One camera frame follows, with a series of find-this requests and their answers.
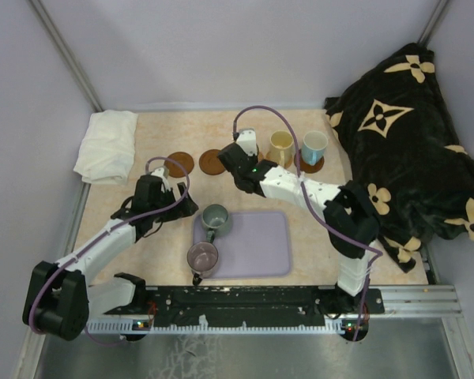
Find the cream mug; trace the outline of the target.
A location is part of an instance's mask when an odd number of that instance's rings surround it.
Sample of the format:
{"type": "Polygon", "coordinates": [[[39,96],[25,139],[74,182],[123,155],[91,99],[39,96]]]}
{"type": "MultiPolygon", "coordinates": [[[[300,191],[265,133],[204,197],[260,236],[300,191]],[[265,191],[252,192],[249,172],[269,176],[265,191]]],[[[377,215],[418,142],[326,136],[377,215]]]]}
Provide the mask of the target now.
{"type": "Polygon", "coordinates": [[[274,132],[269,139],[269,152],[284,151],[292,154],[292,146],[292,135],[286,130],[278,130],[274,132]]]}

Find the grey green mug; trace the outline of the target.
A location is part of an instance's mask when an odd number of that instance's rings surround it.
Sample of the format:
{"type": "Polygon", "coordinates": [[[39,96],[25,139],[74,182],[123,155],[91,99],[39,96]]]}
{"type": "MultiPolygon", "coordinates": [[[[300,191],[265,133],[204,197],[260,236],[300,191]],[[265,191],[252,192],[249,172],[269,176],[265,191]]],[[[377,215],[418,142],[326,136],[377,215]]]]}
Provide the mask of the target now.
{"type": "Polygon", "coordinates": [[[201,224],[205,230],[205,240],[214,243],[217,238],[230,233],[232,228],[231,213],[223,205],[209,205],[201,214],[201,224]]]}

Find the dark brown wooden coaster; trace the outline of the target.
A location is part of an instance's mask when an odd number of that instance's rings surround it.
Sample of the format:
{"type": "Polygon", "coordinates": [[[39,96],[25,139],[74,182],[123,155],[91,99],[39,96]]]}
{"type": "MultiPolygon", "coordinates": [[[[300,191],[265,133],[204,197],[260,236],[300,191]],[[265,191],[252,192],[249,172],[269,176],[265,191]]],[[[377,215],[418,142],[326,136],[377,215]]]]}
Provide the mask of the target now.
{"type": "Polygon", "coordinates": [[[300,170],[307,173],[307,174],[314,174],[314,173],[319,172],[325,164],[325,157],[324,156],[315,165],[310,165],[310,164],[306,163],[303,160],[303,157],[302,157],[302,150],[299,150],[295,154],[295,157],[299,158],[300,170]]]}

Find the white light-blue mug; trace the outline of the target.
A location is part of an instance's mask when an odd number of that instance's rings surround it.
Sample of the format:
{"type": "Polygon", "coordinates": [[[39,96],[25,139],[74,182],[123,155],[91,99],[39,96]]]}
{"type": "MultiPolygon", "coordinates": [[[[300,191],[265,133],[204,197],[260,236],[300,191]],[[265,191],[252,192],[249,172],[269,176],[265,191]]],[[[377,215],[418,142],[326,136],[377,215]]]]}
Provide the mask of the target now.
{"type": "Polygon", "coordinates": [[[321,131],[312,130],[306,133],[301,148],[303,162],[310,166],[316,165],[324,156],[328,142],[328,137],[321,131]]]}

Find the purple mug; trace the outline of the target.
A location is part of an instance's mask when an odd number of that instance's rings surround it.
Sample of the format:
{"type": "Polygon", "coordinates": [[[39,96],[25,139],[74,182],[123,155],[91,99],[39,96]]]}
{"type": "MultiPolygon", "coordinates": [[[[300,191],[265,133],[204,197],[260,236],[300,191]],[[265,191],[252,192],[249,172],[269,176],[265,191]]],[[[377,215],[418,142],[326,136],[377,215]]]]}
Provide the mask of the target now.
{"type": "Polygon", "coordinates": [[[216,271],[219,264],[219,252],[210,242],[198,242],[189,248],[186,262],[193,274],[192,284],[196,287],[216,271]]]}

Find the woven rattan coaster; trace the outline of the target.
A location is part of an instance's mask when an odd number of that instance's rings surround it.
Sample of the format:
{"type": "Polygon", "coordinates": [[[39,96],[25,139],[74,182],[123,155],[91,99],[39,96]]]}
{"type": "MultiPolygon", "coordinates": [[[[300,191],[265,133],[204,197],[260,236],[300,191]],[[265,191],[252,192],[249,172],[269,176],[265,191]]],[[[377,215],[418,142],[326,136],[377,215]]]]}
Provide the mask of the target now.
{"type": "Polygon", "coordinates": [[[289,168],[292,165],[293,157],[292,154],[289,152],[268,152],[265,158],[269,161],[276,163],[278,166],[282,166],[284,168],[289,168]]]}

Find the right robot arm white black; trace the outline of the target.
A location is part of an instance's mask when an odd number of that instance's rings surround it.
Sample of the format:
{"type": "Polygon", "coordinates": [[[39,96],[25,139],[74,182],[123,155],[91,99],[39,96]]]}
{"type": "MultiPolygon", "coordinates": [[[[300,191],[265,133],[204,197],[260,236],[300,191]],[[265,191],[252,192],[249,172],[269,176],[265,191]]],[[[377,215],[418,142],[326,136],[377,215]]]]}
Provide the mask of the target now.
{"type": "Polygon", "coordinates": [[[377,212],[363,188],[353,181],[334,185],[297,176],[267,159],[259,161],[236,143],[223,148],[217,158],[239,190],[286,201],[306,209],[320,222],[340,254],[338,306],[349,313],[357,311],[365,303],[363,289],[380,229],[377,212]]]}

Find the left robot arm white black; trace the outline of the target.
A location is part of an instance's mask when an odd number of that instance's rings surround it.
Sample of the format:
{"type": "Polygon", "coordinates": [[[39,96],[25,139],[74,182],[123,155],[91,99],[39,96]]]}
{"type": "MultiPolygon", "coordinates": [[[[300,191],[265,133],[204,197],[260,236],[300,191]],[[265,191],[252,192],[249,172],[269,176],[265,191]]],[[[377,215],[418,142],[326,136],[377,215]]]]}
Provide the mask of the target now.
{"type": "Polygon", "coordinates": [[[36,334],[71,341],[93,318],[120,307],[140,313],[149,303],[145,280],[120,272],[104,284],[92,282],[120,253],[150,236],[154,223],[193,216],[197,204],[190,182],[177,185],[175,197],[163,174],[144,174],[132,196],[122,202],[104,227],[82,247],[54,263],[32,270],[22,319],[36,334]]]}

